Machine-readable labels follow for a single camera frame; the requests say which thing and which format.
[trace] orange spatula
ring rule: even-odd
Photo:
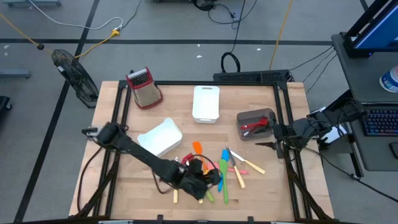
[[[197,154],[199,154],[199,155],[202,154],[203,149],[201,148],[200,142],[193,142],[192,146],[193,146],[193,150],[195,150],[195,152]],[[203,164],[203,170],[205,171],[205,173],[207,173],[209,168],[207,168],[207,165],[206,165],[205,160],[203,159],[203,157],[201,157],[200,159],[201,159],[201,163]]]

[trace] yellow cable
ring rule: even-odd
[[[114,37],[114,36],[116,36],[116,35],[119,35],[119,34],[120,34],[119,31],[117,31],[117,30],[115,30],[115,29],[112,30],[112,34],[111,34],[107,39],[104,39],[104,40],[101,41],[100,43],[98,43],[98,44],[96,44],[96,45],[90,47],[86,52],[84,52],[84,53],[82,53],[82,54],[80,54],[80,55],[75,56],[75,58],[80,58],[81,56],[84,56],[84,55],[88,54],[88,52],[90,52],[91,50],[93,50],[95,47],[97,47],[97,46],[99,46],[99,45],[101,45],[101,44],[107,42],[110,38],[112,38],[112,37]]]
[[[31,38],[29,38],[27,35],[25,35],[22,31],[20,31],[16,26],[14,26],[3,14],[0,13],[0,17],[2,17],[7,23],[8,25],[10,25],[12,28],[14,28],[14,30],[16,30],[18,33],[20,33],[22,36],[24,36],[26,39],[28,39],[32,44],[39,46],[38,43],[34,42]],[[48,50],[46,48],[44,48],[44,50],[50,54],[52,54],[51,50]]]
[[[24,37],[25,37],[27,40],[29,40],[32,44],[34,44],[34,45],[36,45],[36,46],[39,46],[39,45],[40,45],[40,44],[38,44],[37,42],[35,42],[34,40],[32,40],[30,37],[28,37],[26,34],[24,34],[24,33],[23,33],[21,30],[19,30],[16,26],[14,26],[14,25],[12,24],[12,22],[11,22],[10,20],[8,20],[7,17],[6,17],[5,15],[3,15],[3,14],[0,13],[0,17],[2,17],[2,18],[8,23],[8,25],[10,25],[12,28],[14,28],[14,30],[16,30],[16,31],[17,31],[18,33],[20,33],[22,36],[24,36]],[[75,58],[79,58],[79,57],[81,57],[81,56],[83,56],[83,55],[88,54],[88,52],[90,52],[91,50],[93,50],[95,47],[97,47],[97,46],[99,46],[99,45],[101,45],[101,44],[107,42],[110,38],[112,38],[112,37],[114,37],[114,36],[116,36],[116,35],[120,35],[120,32],[119,32],[118,30],[116,30],[116,29],[113,29],[113,30],[112,30],[112,34],[111,34],[107,39],[104,39],[104,40],[101,41],[100,43],[98,43],[98,44],[96,44],[96,45],[90,47],[86,52],[84,52],[84,53],[82,53],[82,54],[80,54],[80,55],[77,55]],[[52,54],[52,51],[51,51],[51,50],[46,49],[46,48],[44,48],[44,50],[45,50],[46,52],[48,52],[49,54]]]
[[[271,68],[272,68],[272,63],[273,63],[273,61],[274,61],[274,56],[275,56],[275,53],[276,53],[276,49],[278,48],[279,40],[280,40],[280,38],[282,37],[282,33],[283,33],[283,31],[284,31],[284,28],[285,28],[287,16],[289,15],[289,11],[290,11],[290,8],[292,7],[292,3],[293,3],[293,0],[290,0],[290,2],[289,2],[289,8],[287,9],[284,22],[282,23],[282,27],[280,28],[278,39],[276,40],[276,44],[275,44],[275,48],[274,48],[274,53],[272,53],[271,63],[269,64],[269,70],[271,70]]]

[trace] keyboard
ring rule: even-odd
[[[217,73],[213,75],[214,81],[232,82],[292,82],[293,78],[288,70],[271,70],[256,72]]]
[[[398,136],[398,110],[368,110],[362,120],[367,136]]]

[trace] green spatula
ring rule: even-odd
[[[228,169],[228,163],[224,159],[218,161],[220,165],[220,172],[223,174],[223,189],[224,189],[224,203],[228,204],[228,189],[226,186],[226,171]]]

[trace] yellow handle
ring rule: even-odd
[[[177,203],[178,202],[178,190],[174,189],[174,198],[173,198],[173,202]]]
[[[239,173],[238,168],[236,168],[236,166],[234,166],[234,169],[235,169],[236,176],[238,177],[238,181],[239,181],[239,183],[241,184],[241,188],[243,189],[243,188],[245,187],[245,185],[244,185],[242,176],[241,176],[241,174]]]
[[[249,164],[251,167],[253,167],[253,169],[257,170],[258,172],[260,172],[260,173],[262,173],[262,174],[265,174],[265,173],[266,173],[265,170],[263,170],[263,169],[261,169],[260,167],[254,165],[253,163],[251,163],[251,162],[249,162],[249,161],[247,161],[247,160],[245,160],[245,162],[246,162],[247,164]]]

